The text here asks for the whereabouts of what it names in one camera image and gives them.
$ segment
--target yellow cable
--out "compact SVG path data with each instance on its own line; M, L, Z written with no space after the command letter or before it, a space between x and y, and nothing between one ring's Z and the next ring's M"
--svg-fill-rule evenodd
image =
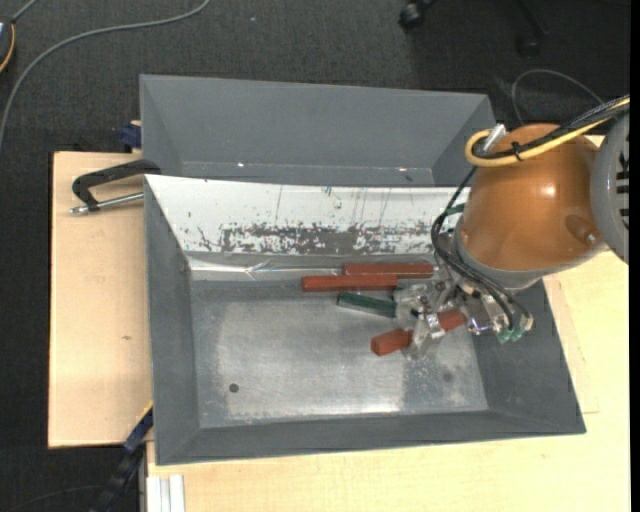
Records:
M14 24L11 24L9 30L11 30L11 43L9 44L9 51L7 52L7 56L5 57L3 62L0 62L0 73L2 73L2 71L4 71L4 68L6 68L9 64L11 56L13 55L13 50L16 46L16 26Z
M627 103L630 102L630 98L625 98L623 101L621 101L620 103L617 103L616 105L612 106L609 110L613 109L613 108L617 108L620 107L622 105L626 105ZM473 147L475 146L475 144L487 137L490 133L491 130L482 130L480 132L474 133L471 138L467 141L467 144L465 145L464 148L464 155L467 159L467 161L473 165L476 165L478 167L501 167L503 165L513 165L513 164L517 164L519 161L522 160L527 160L528 158L534 158L536 156L540 156L542 153L545 153L547 151L549 151L550 149L556 148L561 144L564 144L565 142L574 139L575 137L577 137L578 135L582 135L583 133L588 132L589 130L592 130L593 128L595 128L596 126L598 126L599 124L604 123L605 121L608 121L610 118L606 118L606 119L602 119L600 121L596 121L595 123L592 123L590 125L584 126L582 128L579 128L575 131L566 133L565 135L562 135L560 137L557 137L549 142L546 142L544 144L541 144L540 146L537 146L535 148L531 148L527 151L523 151L522 153L518 153L518 156L516 155L509 155L509 156L504 156L501 158L482 158L479 156L476 156L473 153Z

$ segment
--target orange robot housing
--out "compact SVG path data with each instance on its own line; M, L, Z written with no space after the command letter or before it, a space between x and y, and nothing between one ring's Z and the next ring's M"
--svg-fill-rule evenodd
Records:
M534 124L516 129L495 151L555 128ZM529 160L479 168L458 225L459 242L482 265L502 271L537 271L580 261L600 241L589 199L596 154L596 146L579 136Z

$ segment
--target dark carpet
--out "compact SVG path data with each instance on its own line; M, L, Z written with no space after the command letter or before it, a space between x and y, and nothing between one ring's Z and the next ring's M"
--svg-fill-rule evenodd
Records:
M0 15L24 1L0 0ZM531 3L550 29L531 60L515 51L522 20L511 0L440 0L410 33L397 24L401 0L214 0L186 22L85 40L37 67L0 154L0 511L86 510L118 460L113 447L46 450L51 151L122 151L119 130L139 117L139 73L483 92L510 127L511 85L529 69L565 73L605 100L629 92L629 2ZM18 22L0 109L22 70L54 43L197 4L40 0ZM566 80L535 75L522 80L518 104L528 120L558 121L595 103ZM119 510L135 510L135 494Z

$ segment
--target wooden block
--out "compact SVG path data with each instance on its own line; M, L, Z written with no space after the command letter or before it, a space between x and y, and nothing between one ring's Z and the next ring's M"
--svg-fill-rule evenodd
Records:
M428 279L433 276L430 263L347 263L345 276L394 275L398 279Z
M438 322L440 322L440 327L445 331L450 331L466 323L459 309L450 309L449 311L438 313Z
M404 329L394 329L371 338L371 351L379 356L386 356L405 348L411 343L413 331L405 331Z
M304 276L303 292L343 292L357 290L393 290L398 278L393 275Z

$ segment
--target wooden board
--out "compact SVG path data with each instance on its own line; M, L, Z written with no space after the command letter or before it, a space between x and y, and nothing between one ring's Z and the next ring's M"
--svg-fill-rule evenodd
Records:
M138 155L60 152L53 161L49 446L121 443L151 399L142 202L74 216L82 174ZM96 189L139 192L141 178Z

